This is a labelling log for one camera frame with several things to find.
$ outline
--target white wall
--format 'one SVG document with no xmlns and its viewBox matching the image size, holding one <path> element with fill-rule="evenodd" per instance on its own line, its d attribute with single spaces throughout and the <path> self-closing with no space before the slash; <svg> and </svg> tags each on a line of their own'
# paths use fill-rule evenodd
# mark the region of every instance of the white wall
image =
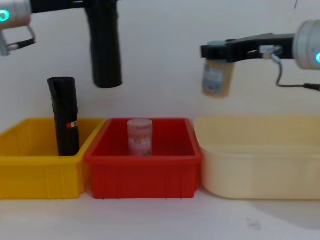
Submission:
<svg viewBox="0 0 320 240">
<path fill-rule="evenodd" d="M 278 67 L 236 64 L 230 97 L 202 95 L 200 45 L 264 33 L 294 33 L 320 18 L 319 0 L 122 0 L 124 84 L 98 89 L 91 77 L 89 33 L 82 9 L 32 16 L 37 44 L 0 58 L 0 130 L 23 118 L 53 116 L 47 79 L 76 78 L 79 116 L 188 117 L 208 114 L 320 114 L 320 92 L 275 87 Z M 10 42 L 27 37 L 7 30 Z M 320 72 L 284 63 L 283 83 L 318 83 Z"/>
</svg>

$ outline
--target white lid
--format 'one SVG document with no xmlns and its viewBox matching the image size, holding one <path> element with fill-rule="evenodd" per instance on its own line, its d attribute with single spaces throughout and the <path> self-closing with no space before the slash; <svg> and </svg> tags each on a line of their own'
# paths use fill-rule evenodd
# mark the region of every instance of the white lid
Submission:
<svg viewBox="0 0 320 240">
<path fill-rule="evenodd" d="M 150 119 L 137 118 L 128 121 L 128 134 L 148 135 L 153 132 L 153 123 Z"/>
</svg>

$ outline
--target white table surface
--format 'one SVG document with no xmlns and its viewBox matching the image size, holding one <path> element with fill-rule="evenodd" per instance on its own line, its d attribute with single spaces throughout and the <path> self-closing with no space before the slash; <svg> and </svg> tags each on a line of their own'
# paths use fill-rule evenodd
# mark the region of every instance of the white table surface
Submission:
<svg viewBox="0 0 320 240">
<path fill-rule="evenodd" d="M 1 240 L 320 240 L 320 201 L 0 201 Z"/>
</svg>

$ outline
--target plastic storage tray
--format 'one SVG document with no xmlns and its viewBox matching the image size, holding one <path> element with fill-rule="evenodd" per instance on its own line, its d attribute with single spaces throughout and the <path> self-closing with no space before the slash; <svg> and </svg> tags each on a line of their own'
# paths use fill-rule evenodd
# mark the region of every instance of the plastic storage tray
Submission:
<svg viewBox="0 0 320 240">
<path fill-rule="evenodd" d="M 0 135 L 0 199 L 76 199 L 88 170 L 83 156 L 104 119 L 80 119 L 80 151 L 58 156 L 55 122 L 27 119 Z"/>
<path fill-rule="evenodd" d="M 193 198 L 202 155 L 190 121 L 151 119 L 153 155 L 138 157 L 129 154 L 129 120 L 110 119 L 85 156 L 93 197 Z"/>
<path fill-rule="evenodd" d="M 214 116 L 194 121 L 202 183 L 232 199 L 320 200 L 320 116 Z"/>
</svg>

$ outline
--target white cylinder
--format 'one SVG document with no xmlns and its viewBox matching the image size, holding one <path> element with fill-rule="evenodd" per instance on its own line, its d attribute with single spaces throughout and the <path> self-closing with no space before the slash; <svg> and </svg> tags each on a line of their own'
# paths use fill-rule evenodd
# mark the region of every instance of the white cylinder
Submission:
<svg viewBox="0 0 320 240">
<path fill-rule="evenodd" d="M 152 154 L 153 122 L 150 119 L 128 121 L 128 144 L 133 156 Z"/>
</svg>

